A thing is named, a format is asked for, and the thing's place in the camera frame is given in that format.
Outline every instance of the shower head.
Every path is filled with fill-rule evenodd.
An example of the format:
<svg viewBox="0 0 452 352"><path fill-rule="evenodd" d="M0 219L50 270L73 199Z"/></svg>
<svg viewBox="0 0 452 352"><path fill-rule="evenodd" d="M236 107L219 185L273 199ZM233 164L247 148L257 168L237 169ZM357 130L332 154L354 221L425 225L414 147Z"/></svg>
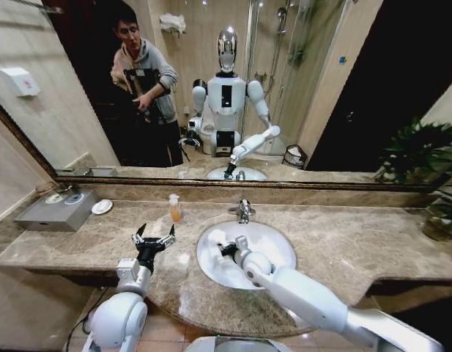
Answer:
<svg viewBox="0 0 452 352"><path fill-rule="evenodd" d="M284 7L280 7L278 9L278 34L284 34L286 33L286 30L284 29L284 26L286 25L286 16L287 16L287 10Z"/></svg>

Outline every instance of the soap dispenser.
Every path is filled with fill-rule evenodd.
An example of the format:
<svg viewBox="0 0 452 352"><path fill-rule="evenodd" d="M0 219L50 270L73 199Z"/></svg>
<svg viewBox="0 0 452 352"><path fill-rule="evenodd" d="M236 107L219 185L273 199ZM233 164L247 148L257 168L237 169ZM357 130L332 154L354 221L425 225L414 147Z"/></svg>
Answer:
<svg viewBox="0 0 452 352"><path fill-rule="evenodd" d="M179 196L171 194L168 196L168 203L170 204L170 216L173 222L180 222L182 216L180 214Z"/></svg>

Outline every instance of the wire basket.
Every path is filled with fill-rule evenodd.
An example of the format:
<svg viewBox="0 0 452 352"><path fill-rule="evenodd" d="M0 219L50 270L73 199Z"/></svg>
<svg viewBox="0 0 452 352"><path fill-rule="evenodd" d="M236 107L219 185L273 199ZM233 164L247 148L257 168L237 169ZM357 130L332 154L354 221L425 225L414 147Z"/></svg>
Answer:
<svg viewBox="0 0 452 352"><path fill-rule="evenodd" d="M283 157L283 165L293 167L295 169L304 170L307 154L297 144L291 144L286 147Z"/></svg>

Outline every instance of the mirror frame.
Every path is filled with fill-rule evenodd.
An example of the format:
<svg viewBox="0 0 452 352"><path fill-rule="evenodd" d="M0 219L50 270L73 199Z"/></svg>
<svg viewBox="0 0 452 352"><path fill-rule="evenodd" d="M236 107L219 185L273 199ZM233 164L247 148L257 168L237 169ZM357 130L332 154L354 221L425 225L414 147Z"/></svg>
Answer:
<svg viewBox="0 0 452 352"><path fill-rule="evenodd" d="M334 191L394 191L431 193L448 180L442 175L431 184L426 185L395 185L384 183L329 183L329 182L296 182L296 181L222 181L222 180L180 180L173 178L140 178L140 177L83 177L59 176L46 157L35 147L28 136L12 119L6 109L0 104L0 120L27 149L38 164L56 182L70 183L104 183L121 185L151 185L151 186L220 186L220 187L259 187L259 188L303 188Z"/></svg>

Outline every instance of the glass shower door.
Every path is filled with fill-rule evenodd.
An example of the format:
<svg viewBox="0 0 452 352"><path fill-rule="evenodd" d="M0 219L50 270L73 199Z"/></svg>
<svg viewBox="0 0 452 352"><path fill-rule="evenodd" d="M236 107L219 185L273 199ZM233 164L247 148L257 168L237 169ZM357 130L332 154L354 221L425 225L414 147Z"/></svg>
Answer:
<svg viewBox="0 0 452 352"><path fill-rule="evenodd" d="M344 3L345 0L260 2L262 5L255 12L258 23L251 50L250 80L261 81L270 117L281 128L281 135L257 154L283 155L286 146L298 140ZM263 131L251 106L246 117L245 136Z"/></svg>

